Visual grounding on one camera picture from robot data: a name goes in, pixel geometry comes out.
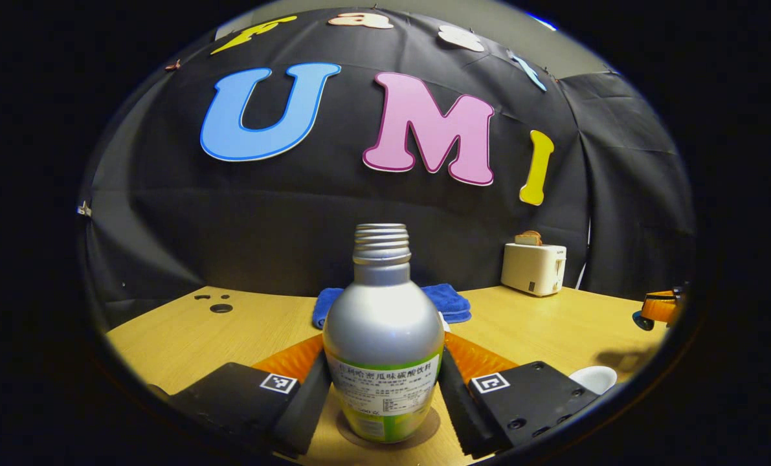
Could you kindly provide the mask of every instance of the light blue letter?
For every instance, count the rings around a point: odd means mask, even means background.
[[[287,68],[296,78],[284,115],[273,126],[249,129],[242,124],[244,109],[256,83],[270,76],[268,68],[240,71],[216,84],[216,97],[201,126],[201,147],[227,162],[261,160],[299,144],[313,128],[325,81],[342,68],[333,63],[302,63]]]
[[[536,86],[541,88],[543,92],[546,92],[546,86],[543,85],[542,82],[538,79],[538,73],[532,69],[531,66],[529,66],[522,58],[512,55],[512,60],[517,61],[518,65],[520,65],[521,68],[524,69],[527,76],[530,77],[533,83],[535,83]]]

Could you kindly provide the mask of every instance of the silver bottle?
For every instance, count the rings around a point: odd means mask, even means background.
[[[353,283],[336,298],[323,339],[352,430],[382,443],[408,439],[429,413],[439,374],[438,310],[411,281],[403,224],[357,225]]]

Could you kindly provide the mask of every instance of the pink letter m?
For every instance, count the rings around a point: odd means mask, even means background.
[[[385,108],[377,144],[363,153],[365,165],[383,172],[411,170],[416,161],[408,151],[410,126],[429,172],[440,169],[459,138],[457,157],[448,166],[451,177],[478,186],[492,183],[489,118],[495,110],[491,105],[460,95],[444,116],[421,80],[399,73],[379,73],[375,80],[385,88]]]

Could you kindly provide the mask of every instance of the table surface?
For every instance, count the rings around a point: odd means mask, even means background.
[[[195,299],[208,294],[210,299]],[[627,381],[658,350],[666,327],[637,327],[632,313],[642,303],[577,289],[536,297],[506,286],[460,292],[471,302],[472,318],[451,324],[451,333],[513,362],[547,362],[565,374],[586,366],[610,366]],[[311,324],[316,298],[257,294],[205,287],[108,331],[107,338],[145,383],[173,395],[228,362],[252,366],[321,333]],[[228,313],[210,312],[230,304]],[[364,448],[341,436],[333,387],[302,464],[445,464],[475,462],[464,456],[439,386],[432,407],[439,431],[408,449]]]

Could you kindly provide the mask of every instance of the white toaster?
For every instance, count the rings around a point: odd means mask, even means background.
[[[500,282],[537,296],[555,294],[563,284],[566,247],[509,243],[503,251]]]

